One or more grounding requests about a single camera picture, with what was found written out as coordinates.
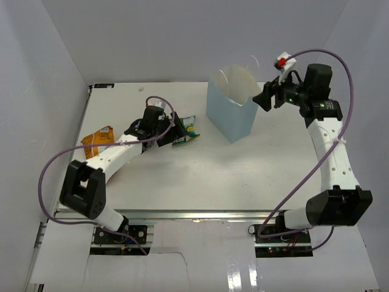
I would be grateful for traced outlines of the green snack bag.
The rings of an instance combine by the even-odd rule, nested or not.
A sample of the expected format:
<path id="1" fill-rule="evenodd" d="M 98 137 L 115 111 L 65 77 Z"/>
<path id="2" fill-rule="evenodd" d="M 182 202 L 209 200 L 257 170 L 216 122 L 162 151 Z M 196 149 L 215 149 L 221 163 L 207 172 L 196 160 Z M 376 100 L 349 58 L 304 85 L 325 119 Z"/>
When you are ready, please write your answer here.
<path id="1" fill-rule="evenodd" d="M 188 134 L 185 137 L 180 137 L 179 139 L 175 140 L 172 143 L 172 146 L 177 146 L 177 145 L 189 143 L 190 141 L 192 141 L 200 136 L 200 134 L 197 134 L 194 130 L 194 125 L 195 125 L 195 121 L 196 121 L 195 115 L 183 117 L 183 118 L 180 118 L 179 120 Z"/>

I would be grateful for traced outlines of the orange kettle chips bag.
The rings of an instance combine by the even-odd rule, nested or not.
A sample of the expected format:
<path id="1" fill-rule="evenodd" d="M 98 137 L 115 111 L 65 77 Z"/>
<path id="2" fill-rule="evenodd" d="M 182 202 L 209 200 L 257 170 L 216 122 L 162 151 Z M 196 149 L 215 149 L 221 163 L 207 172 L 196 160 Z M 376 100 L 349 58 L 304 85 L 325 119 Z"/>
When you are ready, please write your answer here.
<path id="1" fill-rule="evenodd" d="M 93 158 L 101 154 L 108 146 L 106 144 L 114 142 L 113 127 L 105 126 L 95 133 L 85 136 L 81 144 L 85 146 L 84 154 L 86 159 Z"/>

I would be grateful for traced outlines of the blue kettle chips bag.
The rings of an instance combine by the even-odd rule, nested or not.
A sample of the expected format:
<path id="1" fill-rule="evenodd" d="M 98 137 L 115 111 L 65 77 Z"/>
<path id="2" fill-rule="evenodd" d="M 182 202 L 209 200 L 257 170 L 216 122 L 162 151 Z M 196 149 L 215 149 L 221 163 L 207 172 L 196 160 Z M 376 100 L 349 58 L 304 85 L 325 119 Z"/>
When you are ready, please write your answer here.
<path id="1" fill-rule="evenodd" d="M 142 153 L 149 150 L 151 147 L 153 147 L 155 145 L 155 142 L 154 141 L 151 141 L 151 142 L 144 142 L 142 144 Z"/>

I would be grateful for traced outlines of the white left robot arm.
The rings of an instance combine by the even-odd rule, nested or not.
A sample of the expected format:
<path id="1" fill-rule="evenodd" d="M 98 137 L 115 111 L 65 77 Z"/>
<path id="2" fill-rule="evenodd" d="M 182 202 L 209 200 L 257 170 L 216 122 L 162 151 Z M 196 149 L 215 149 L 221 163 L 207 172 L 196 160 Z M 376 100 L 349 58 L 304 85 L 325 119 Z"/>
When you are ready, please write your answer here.
<path id="1" fill-rule="evenodd" d="M 108 147 L 85 162 L 74 160 L 69 164 L 60 203 L 108 229 L 107 234 L 114 242 L 125 241 L 128 219 L 108 206 L 106 183 L 130 159 L 141 155 L 154 143 L 161 147 L 188 135 L 176 113 L 168 117 L 163 108 L 147 106 L 143 117 L 121 135 L 118 145 Z"/>

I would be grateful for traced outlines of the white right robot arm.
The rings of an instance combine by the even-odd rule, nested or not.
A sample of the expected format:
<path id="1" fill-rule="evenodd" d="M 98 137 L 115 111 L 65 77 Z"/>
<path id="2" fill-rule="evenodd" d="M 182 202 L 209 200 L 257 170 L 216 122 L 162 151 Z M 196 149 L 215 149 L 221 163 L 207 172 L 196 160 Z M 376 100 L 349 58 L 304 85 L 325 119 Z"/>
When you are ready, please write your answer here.
<path id="1" fill-rule="evenodd" d="M 338 101 L 330 99 L 332 69 L 310 64 L 304 79 L 294 83 L 290 71 L 266 82 L 253 98 L 265 111 L 290 103 L 299 108 L 314 145 L 321 175 L 321 192 L 299 209 L 277 216 L 275 237 L 287 243 L 297 229 L 316 226 L 354 226 L 373 202 L 371 191 L 361 188 L 351 168 L 342 130 L 345 129 Z"/>

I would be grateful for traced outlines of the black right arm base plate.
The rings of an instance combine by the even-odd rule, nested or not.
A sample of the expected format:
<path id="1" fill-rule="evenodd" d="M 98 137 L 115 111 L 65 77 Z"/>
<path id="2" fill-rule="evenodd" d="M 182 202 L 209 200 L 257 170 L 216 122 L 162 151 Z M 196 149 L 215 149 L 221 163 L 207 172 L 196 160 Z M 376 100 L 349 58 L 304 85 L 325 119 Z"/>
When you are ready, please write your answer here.
<path id="1" fill-rule="evenodd" d="M 255 241 L 255 255 L 257 259 L 312 257 L 311 237 L 309 232 L 300 232 L 272 238 L 258 236 L 258 224 L 252 224 L 248 233 Z"/>

